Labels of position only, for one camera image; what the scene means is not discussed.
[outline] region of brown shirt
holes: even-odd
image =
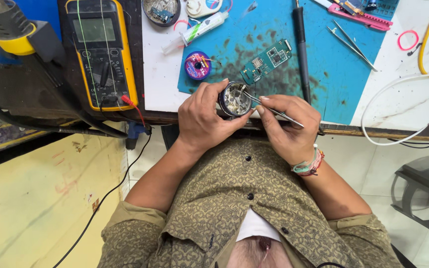
[[[376,216],[327,222],[270,144],[248,139],[206,152],[182,180],[167,215],[121,202],[102,231],[98,267],[223,268],[249,206],[279,231],[295,268],[325,262],[402,267]]]

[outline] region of tile floor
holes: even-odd
[[[140,135],[135,150],[127,153],[128,163],[140,154],[147,138]],[[363,137],[336,135],[319,137],[317,144],[324,151],[326,161],[370,205],[387,228],[392,244],[417,268],[429,268],[429,230],[391,207],[392,203],[401,200],[406,186],[402,178],[396,178],[395,171],[403,164],[427,156],[411,165],[418,169],[429,167],[429,148],[413,149],[400,144],[376,146]],[[161,129],[155,127],[142,157],[129,171],[128,183],[122,188],[124,197],[165,152]],[[429,199],[425,192],[415,193],[413,209],[416,216],[429,219]]]

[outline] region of green circuit board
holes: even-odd
[[[292,48],[286,39],[276,42],[261,52],[252,61],[248,62],[243,70],[240,70],[241,76],[248,85],[252,85],[263,76],[276,69],[283,62],[292,57]]]

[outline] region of digital multimeter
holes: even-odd
[[[87,89],[89,104],[104,111],[138,104],[125,19],[116,0],[69,0],[66,11]]]

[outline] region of tweezers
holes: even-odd
[[[249,98],[249,99],[251,99],[252,101],[254,101],[254,102],[257,102],[257,103],[261,104],[261,100],[259,100],[258,98],[251,96],[249,93],[247,93],[247,92],[246,92],[246,91],[244,91],[244,90],[241,90],[241,91],[246,95],[246,97],[248,97],[248,98]],[[284,119],[289,120],[291,123],[294,123],[294,124],[296,124],[296,125],[298,125],[298,126],[300,126],[300,127],[304,128],[304,125],[302,125],[301,123],[297,122],[296,120],[294,120],[294,119],[290,118],[289,116],[285,115],[284,113],[278,112],[278,111],[276,111],[276,110],[274,110],[274,109],[271,109],[271,108],[269,108],[269,107],[266,107],[266,108],[267,108],[267,109],[269,109],[271,112],[273,112],[273,113],[275,113],[275,114],[279,115],[280,117],[283,117]]]
[[[343,40],[342,38],[340,38],[333,29],[329,28],[327,26],[327,29],[330,30],[331,33],[333,33],[340,41],[342,41],[342,43],[344,43],[346,46],[348,46],[351,50],[353,50],[355,53],[357,53],[357,55],[359,55],[368,65],[370,65],[370,68],[373,71],[378,71],[377,69],[375,69],[375,67],[373,66],[373,64],[366,58],[366,56],[364,55],[364,53],[362,53],[362,51],[360,50],[360,48],[355,44],[355,42],[349,37],[349,35],[344,31],[344,29],[342,29],[342,27],[340,27],[340,25],[338,25],[337,21],[332,20],[338,27],[338,29],[345,35],[345,37],[347,37],[347,40],[353,45],[353,47],[351,45],[349,45],[349,43],[345,42],[345,40]]]

